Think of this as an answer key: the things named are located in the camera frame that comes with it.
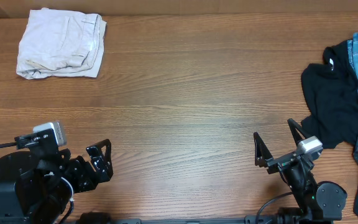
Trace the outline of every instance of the white garment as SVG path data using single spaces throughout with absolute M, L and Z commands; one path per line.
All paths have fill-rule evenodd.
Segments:
M 24 78 L 96 78 L 106 22 L 97 14 L 31 10 L 19 44 L 16 73 Z

